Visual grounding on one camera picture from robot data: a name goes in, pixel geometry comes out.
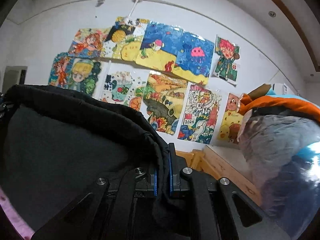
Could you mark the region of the red haired boy drawing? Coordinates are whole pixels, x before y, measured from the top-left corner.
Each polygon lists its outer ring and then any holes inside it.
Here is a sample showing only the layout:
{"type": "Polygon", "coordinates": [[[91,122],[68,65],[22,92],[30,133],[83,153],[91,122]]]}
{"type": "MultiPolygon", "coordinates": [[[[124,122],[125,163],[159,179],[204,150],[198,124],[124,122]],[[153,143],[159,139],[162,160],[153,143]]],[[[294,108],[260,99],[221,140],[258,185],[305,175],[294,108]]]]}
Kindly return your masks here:
{"type": "Polygon", "coordinates": [[[240,60],[240,47],[227,39],[216,37],[214,52],[219,56],[213,69],[213,76],[236,86],[240,60]]]}

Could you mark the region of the juice and orange drawing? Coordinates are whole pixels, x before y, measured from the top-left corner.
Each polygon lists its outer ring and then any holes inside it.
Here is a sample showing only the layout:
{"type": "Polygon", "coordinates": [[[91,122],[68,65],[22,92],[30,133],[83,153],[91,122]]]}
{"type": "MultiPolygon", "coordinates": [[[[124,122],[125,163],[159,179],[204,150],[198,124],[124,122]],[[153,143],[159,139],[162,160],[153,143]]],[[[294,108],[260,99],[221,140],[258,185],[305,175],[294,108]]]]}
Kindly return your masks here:
{"type": "Polygon", "coordinates": [[[149,72],[126,64],[111,64],[100,100],[140,111],[149,72]]]}

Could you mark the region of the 2024 dragon drawing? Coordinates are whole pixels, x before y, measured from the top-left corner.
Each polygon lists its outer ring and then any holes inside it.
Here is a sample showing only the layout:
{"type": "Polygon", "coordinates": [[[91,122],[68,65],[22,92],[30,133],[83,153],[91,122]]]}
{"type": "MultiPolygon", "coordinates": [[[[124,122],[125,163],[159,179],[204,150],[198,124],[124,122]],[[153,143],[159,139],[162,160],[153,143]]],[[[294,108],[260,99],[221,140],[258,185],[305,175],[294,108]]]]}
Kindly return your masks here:
{"type": "Polygon", "coordinates": [[[219,92],[191,85],[177,138],[208,145],[213,137],[221,101],[219,92]]]}

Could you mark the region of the wooden bed frame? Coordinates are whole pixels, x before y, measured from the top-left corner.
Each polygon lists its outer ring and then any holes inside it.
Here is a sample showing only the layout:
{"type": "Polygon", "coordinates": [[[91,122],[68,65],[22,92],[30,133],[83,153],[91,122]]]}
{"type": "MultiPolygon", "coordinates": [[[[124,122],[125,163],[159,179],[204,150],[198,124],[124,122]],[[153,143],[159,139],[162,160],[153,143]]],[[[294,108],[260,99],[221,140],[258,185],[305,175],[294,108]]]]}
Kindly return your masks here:
{"type": "Polygon", "coordinates": [[[205,146],[191,152],[177,151],[187,161],[188,167],[210,174],[215,179],[228,178],[257,205],[261,195],[252,182],[249,166],[239,149],[219,146],[205,146]]]}

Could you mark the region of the pink dotted quilt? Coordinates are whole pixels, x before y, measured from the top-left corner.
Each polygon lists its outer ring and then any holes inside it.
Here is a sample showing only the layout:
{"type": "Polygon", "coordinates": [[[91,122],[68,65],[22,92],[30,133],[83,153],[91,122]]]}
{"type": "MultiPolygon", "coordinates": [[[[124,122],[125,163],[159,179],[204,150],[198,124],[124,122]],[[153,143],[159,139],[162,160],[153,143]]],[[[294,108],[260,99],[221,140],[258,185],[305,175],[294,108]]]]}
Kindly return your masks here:
{"type": "Polygon", "coordinates": [[[31,239],[34,234],[34,230],[24,221],[24,219],[17,213],[12,206],[9,198],[1,189],[1,207],[13,225],[15,230],[22,236],[23,239],[31,239]]]}

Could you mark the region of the anime girl drawing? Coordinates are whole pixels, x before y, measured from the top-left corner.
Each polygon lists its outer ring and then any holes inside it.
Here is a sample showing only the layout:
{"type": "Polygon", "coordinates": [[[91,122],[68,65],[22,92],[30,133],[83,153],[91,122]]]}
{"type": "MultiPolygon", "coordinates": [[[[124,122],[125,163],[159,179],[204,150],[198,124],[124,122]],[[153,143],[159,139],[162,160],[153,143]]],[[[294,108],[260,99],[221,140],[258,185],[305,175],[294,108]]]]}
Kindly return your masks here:
{"type": "Polygon", "coordinates": [[[101,61],[59,53],[54,58],[48,84],[93,96],[102,72],[101,61]]]}

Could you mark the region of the bagged clothes pile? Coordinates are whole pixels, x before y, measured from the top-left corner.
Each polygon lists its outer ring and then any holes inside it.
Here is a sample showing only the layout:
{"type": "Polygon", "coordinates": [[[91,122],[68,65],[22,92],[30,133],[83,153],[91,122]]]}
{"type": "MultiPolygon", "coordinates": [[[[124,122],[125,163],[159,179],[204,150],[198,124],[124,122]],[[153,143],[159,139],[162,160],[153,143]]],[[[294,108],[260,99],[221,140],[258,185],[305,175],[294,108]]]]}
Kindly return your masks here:
{"type": "Polygon", "coordinates": [[[319,239],[319,106],[268,84],[238,106],[239,147],[261,208],[292,239],[319,239]]]}

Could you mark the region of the blue jellyfish drawing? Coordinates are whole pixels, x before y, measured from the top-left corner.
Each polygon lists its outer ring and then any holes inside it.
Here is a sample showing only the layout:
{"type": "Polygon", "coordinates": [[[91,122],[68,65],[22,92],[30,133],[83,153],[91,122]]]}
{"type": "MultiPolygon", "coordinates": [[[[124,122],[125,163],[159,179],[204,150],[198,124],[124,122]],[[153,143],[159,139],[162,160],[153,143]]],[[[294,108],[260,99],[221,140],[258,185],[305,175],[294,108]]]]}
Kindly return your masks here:
{"type": "Polygon", "coordinates": [[[214,42],[183,28],[151,21],[146,27],[135,63],[206,85],[214,48],[214,42]]]}

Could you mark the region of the orange haired girl drawing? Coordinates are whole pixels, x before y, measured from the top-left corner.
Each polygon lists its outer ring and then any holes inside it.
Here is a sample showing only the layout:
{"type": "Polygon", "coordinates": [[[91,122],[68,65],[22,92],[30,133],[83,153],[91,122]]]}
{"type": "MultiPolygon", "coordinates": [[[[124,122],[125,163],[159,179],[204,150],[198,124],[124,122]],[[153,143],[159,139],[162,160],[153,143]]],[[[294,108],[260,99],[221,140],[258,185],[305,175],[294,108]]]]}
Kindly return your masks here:
{"type": "Polygon", "coordinates": [[[99,57],[110,30],[111,28],[79,29],[72,40],[68,56],[82,59],[99,57]]]}

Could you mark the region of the landscape field drawing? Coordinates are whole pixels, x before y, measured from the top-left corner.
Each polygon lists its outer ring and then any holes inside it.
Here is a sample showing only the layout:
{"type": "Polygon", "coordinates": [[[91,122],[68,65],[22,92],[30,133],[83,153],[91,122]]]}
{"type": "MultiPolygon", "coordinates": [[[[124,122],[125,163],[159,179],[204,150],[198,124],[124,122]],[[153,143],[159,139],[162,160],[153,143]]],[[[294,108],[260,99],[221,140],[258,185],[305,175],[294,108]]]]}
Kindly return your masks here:
{"type": "Polygon", "coordinates": [[[144,89],[148,122],[157,132],[175,134],[188,81],[151,71],[144,89]]]}

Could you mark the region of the yellow bear duck drawing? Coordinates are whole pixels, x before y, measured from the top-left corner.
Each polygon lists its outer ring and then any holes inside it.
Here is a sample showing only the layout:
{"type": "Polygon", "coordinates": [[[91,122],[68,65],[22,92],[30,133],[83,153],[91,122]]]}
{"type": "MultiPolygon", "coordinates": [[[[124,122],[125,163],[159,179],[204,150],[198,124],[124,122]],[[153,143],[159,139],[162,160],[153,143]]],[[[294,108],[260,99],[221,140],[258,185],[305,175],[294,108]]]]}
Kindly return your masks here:
{"type": "Polygon", "coordinates": [[[243,120],[243,116],[238,112],[238,104],[239,97],[229,93],[220,130],[217,136],[218,140],[238,144],[238,133],[243,120]]]}

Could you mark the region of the black large coat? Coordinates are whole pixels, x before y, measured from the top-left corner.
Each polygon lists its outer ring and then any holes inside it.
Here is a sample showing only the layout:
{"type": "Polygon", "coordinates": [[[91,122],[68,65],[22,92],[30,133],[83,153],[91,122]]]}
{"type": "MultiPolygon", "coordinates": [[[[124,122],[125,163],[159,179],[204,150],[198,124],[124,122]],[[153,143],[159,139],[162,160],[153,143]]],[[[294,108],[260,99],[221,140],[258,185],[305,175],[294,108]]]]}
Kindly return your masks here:
{"type": "Polygon", "coordinates": [[[167,204],[169,146],[142,113],[74,90],[15,85],[1,117],[1,188],[39,229],[100,174],[157,172],[154,214],[167,204]]]}

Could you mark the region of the pineapple house drawing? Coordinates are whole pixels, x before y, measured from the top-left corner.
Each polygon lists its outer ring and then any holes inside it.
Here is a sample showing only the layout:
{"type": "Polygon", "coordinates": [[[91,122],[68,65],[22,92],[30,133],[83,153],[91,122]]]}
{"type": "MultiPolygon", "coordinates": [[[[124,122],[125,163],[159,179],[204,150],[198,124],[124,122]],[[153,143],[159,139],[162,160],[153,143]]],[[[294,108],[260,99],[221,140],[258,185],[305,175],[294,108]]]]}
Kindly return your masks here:
{"type": "Polygon", "coordinates": [[[149,22],[143,18],[119,16],[104,41],[100,57],[135,61],[149,22]]]}

